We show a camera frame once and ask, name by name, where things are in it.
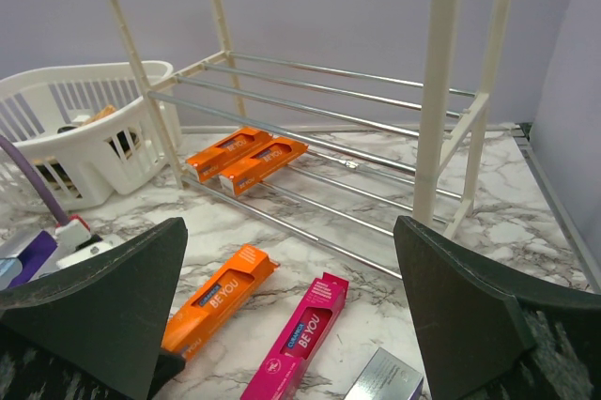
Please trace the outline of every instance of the white laundry basket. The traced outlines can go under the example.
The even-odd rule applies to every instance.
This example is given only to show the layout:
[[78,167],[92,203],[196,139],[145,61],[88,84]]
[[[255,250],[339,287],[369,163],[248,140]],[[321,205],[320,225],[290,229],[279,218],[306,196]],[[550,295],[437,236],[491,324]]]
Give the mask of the white laundry basket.
[[[148,79],[170,76],[173,67],[146,61]],[[112,104],[114,113],[59,133]],[[174,143],[181,142],[175,106],[161,104]],[[102,204],[148,182],[166,157],[147,105],[128,63],[34,69],[0,81],[0,133],[40,173],[64,209]],[[45,207],[27,179],[0,151],[0,199],[31,211]]]

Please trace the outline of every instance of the magenta packaging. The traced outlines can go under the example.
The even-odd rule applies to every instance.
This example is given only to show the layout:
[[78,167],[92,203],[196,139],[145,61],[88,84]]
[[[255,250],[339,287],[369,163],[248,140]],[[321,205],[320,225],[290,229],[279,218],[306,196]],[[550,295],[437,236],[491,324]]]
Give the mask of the magenta packaging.
[[240,400],[286,400],[345,307],[348,281],[324,273],[315,278]]

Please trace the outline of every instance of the white marble surface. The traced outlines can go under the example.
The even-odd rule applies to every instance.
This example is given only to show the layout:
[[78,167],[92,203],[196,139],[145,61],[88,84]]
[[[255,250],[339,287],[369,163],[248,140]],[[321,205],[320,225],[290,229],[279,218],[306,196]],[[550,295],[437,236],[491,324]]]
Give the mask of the white marble surface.
[[[218,139],[185,136],[182,155]],[[415,143],[377,132],[322,134],[321,138],[415,162]],[[467,158],[462,148],[441,177],[440,186],[460,192]],[[410,201],[410,190],[325,165],[310,156],[298,166],[327,174],[398,201]],[[574,288],[586,288],[578,261],[540,193],[508,131],[489,132],[474,215],[463,222],[456,241],[515,269]],[[270,182],[310,196],[331,207],[392,229],[399,211],[352,193],[339,192],[287,170]],[[350,225],[314,208],[254,188],[244,201],[297,224],[314,234],[397,269],[391,239]],[[456,203],[440,201],[439,215],[450,216]],[[2,211],[0,238],[18,226],[53,226],[49,215]],[[323,271],[350,281],[347,307],[314,358],[297,399],[342,399],[379,346],[423,372],[401,283],[289,237],[279,229],[192,190],[178,191],[168,170],[129,197],[113,196],[99,208],[81,212],[100,234],[131,238],[162,220],[181,216],[189,230],[184,267],[174,298],[175,311],[240,245],[250,242],[282,266],[222,328],[186,370],[158,395],[166,399],[237,399],[286,323],[302,294]]]

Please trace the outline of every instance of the chrome bar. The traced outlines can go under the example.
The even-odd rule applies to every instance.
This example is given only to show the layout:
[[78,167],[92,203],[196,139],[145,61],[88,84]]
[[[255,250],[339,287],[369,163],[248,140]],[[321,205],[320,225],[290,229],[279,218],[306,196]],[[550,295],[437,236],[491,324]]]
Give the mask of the chrome bar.
[[[337,187],[343,191],[356,193],[357,195],[379,201],[380,203],[384,203],[385,205],[392,206],[393,208],[403,209],[406,212],[413,212],[413,208],[411,206],[403,205],[402,203],[397,203],[393,200],[389,200],[386,197],[376,195],[375,193],[371,193],[368,191],[364,191],[363,189],[359,189],[358,187],[349,186],[348,184],[345,184],[343,182],[334,181],[333,179],[329,179],[328,177],[323,177],[322,175],[318,175],[316,173],[307,172],[306,170],[303,170],[298,167],[294,167],[292,165],[288,165],[286,168],[288,170],[292,170],[293,172],[298,173],[300,175],[304,175],[304,176],[314,179],[316,181],[323,182],[324,184],[328,184],[330,186]],[[439,222],[439,223],[447,223],[447,221],[444,220],[442,217],[438,217],[436,215],[434,216],[433,220],[435,222]]]
[[388,230],[386,230],[384,228],[380,228],[379,226],[376,226],[376,225],[371,224],[369,222],[364,222],[363,220],[358,219],[357,217],[353,217],[352,215],[345,214],[345,212],[342,212],[340,210],[336,210],[334,208],[330,208],[329,206],[326,206],[326,205],[324,205],[322,203],[319,203],[319,202],[317,202],[315,200],[312,200],[311,198],[307,198],[306,196],[299,195],[297,193],[294,193],[294,192],[289,191],[288,189],[284,189],[282,187],[274,186],[272,184],[269,184],[266,181],[263,181],[262,185],[264,187],[266,187],[270,191],[277,192],[277,193],[279,193],[279,194],[281,194],[283,196],[287,196],[288,198],[291,198],[294,201],[297,201],[299,203],[304,203],[306,205],[314,206],[314,207],[319,208],[321,210],[325,210],[325,211],[327,211],[327,212],[329,212],[331,214],[337,215],[338,217],[342,217],[343,219],[347,219],[347,220],[350,220],[350,221],[352,221],[354,223],[361,224],[361,225],[363,225],[363,226],[365,226],[365,227],[367,227],[369,229],[372,229],[372,230],[374,230],[374,231],[376,231],[376,232],[378,232],[380,234],[383,234],[384,236],[388,236],[389,238],[393,237],[393,232],[392,231],[388,231]]
[[346,248],[341,247],[340,245],[337,245],[333,242],[330,242],[329,240],[326,240],[324,238],[316,236],[315,234],[309,233],[301,228],[298,228],[294,224],[291,224],[291,223],[285,222],[283,220],[277,219],[275,217],[272,217],[267,212],[264,212],[260,209],[257,209],[250,205],[242,203],[241,201],[239,201],[231,196],[228,196],[224,193],[215,191],[215,190],[211,189],[210,187],[207,187],[207,186],[201,184],[200,182],[195,180],[193,177],[185,175],[182,177],[182,180],[184,180],[186,183],[190,184],[191,186],[194,186],[196,189],[198,189],[202,192],[206,192],[210,195],[213,195],[213,196],[219,198],[222,201],[225,201],[225,203],[228,203],[230,205],[233,205],[238,208],[246,210],[247,212],[251,213],[255,217],[258,217],[260,219],[267,220],[268,222],[277,224],[278,226],[284,228],[287,231],[290,231],[292,234],[295,234],[296,236],[299,236],[300,238],[304,238],[305,240],[308,240],[312,243],[321,245],[322,247],[327,248],[335,253],[342,254],[356,262],[364,264],[365,266],[367,266],[371,269],[375,269],[375,270],[385,273],[389,276],[392,276],[396,280],[403,281],[403,277],[401,276],[401,274],[397,273],[394,270],[390,270],[384,266],[381,266],[377,262],[372,261],[371,259],[363,257],[360,254],[353,253],[350,250],[347,250]]
[[231,114],[229,112],[220,111],[218,109],[213,109],[212,107],[203,106],[201,104],[196,104],[191,101],[182,100],[180,98],[175,98],[169,95],[164,95],[159,92],[148,92],[148,95],[155,100],[161,100],[168,102],[170,104],[178,104],[180,106],[190,107],[191,109],[196,109],[197,111],[204,112],[205,114],[220,116],[221,118],[225,118],[226,120],[231,120],[235,123],[240,123],[242,125],[251,126],[253,128],[257,128],[263,131],[272,132],[277,135],[282,135],[284,137],[288,137],[290,139],[298,140],[299,142],[303,142],[308,145],[315,145],[322,148],[329,149],[331,151],[336,151],[341,154],[346,154],[351,158],[361,159],[362,161],[368,161],[372,163],[376,163],[378,165],[382,165],[387,168],[392,168],[393,170],[398,170],[401,173],[405,173],[407,175],[415,176],[415,167],[413,165],[408,165],[406,163],[393,161],[392,159],[383,158],[381,156],[366,153],[364,151],[360,151],[359,149],[351,148],[350,146],[344,146],[335,144],[333,142],[328,142],[326,140],[316,139],[310,135],[301,134],[294,131],[289,131],[285,128],[280,128],[279,126],[273,126],[263,121],[253,120],[251,118],[247,118],[245,116],[240,116],[236,114]]
[[[377,76],[375,74],[359,73],[357,71],[349,71],[346,69],[332,69],[328,67],[320,67],[318,65],[303,64],[301,62],[290,62],[284,59],[277,59],[275,57],[264,57],[260,55],[242,53],[230,53],[229,55],[240,60],[250,60],[253,62],[264,62],[266,64],[284,65],[293,69],[306,69],[308,71],[335,74],[337,76],[345,76],[347,78],[364,79],[367,81],[381,81],[384,83],[403,85],[407,87],[424,88],[424,84],[422,83],[414,83],[412,81],[404,81],[402,79],[389,78],[386,76]],[[449,93],[470,98],[475,98],[476,96],[475,92],[469,92],[468,90],[458,90],[456,88],[451,88],[449,90]]]
[[[320,153],[319,151],[313,151],[311,149],[307,151],[307,154],[310,156],[315,156],[320,159],[324,159],[326,161],[339,163],[340,165],[345,167],[347,170],[350,170],[353,172],[365,173],[367,175],[375,175],[377,177],[386,177],[387,179],[390,179],[394,182],[400,182],[401,184],[407,184],[409,186],[415,185],[415,181],[412,181],[411,179],[404,179],[403,177],[398,177],[396,175],[393,175],[392,173],[382,172],[381,170],[376,170],[375,168],[372,168],[369,165],[366,165],[364,163],[347,161],[344,159],[340,159],[340,158],[331,156],[330,154]],[[448,198],[453,198],[454,200],[461,200],[461,195],[459,193],[446,191],[444,189],[436,189],[436,192],[440,196],[446,196]]]
[[[232,73],[239,74],[240,76],[247,76],[249,78],[261,79],[270,83],[281,84],[281,85],[289,85],[292,87],[306,88],[308,90],[314,90],[316,92],[323,93],[332,93],[334,95],[343,95],[345,97],[358,98],[360,100],[368,100],[381,102],[384,104],[390,104],[392,106],[404,107],[406,109],[411,109],[414,111],[421,111],[422,105],[416,104],[414,102],[406,102],[401,100],[393,100],[390,98],[378,97],[375,95],[369,95],[361,92],[354,92],[351,90],[343,90],[341,88],[330,87],[327,85],[319,85],[313,83],[306,83],[304,81],[297,81],[295,79],[283,78],[280,76],[272,76],[267,73],[261,73],[258,71],[248,71],[247,69],[231,69],[229,67],[225,67],[223,65],[214,65],[214,64],[205,64],[205,69],[219,71],[222,73]],[[447,116],[452,118],[460,118],[461,114],[457,112],[447,112]]]
[[272,104],[275,106],[282,106],[295,111],[301,111],[307,114],[321,115],[328,118],[334,118],[337,120],[348,121],[349,123],[355,123],[375,130],[393,132],[395,134],[404,135],[405,137],[418,138],[420,134],[417,131],[404,130],[403,128],[397,128],[393,125],[387,125],[386,123],[379,123],[377,121],[367,120],[354,115],[341,114],[339,112],[329,111],[327,109],[320,109],[318,107],[309,106],[307,104],[301,104],[295,101],[281,100],[275,97],[268,97],[267,95],[260,95],[258,93],[248,92],[246,90],[240,90],[234,87],[228,87],[226,85],[219,85],[214,83],[208,83],[206,81],[200,81],[194,78],[187,78],[184,76],[177,76],[177,80],[183,84],[198,85],[200,87],[215,90],[217,92],[229,93],[238,97],[247,98],[249,100],[255,100],[259,102],[265,102],[266,104]]

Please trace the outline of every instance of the silver box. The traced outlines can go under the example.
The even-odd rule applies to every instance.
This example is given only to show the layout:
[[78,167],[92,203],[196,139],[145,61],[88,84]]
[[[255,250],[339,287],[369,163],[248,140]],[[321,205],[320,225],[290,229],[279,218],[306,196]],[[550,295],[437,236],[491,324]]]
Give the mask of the silver box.
[[379,348],[345,400],[417,400],[423,385],[422,374]]

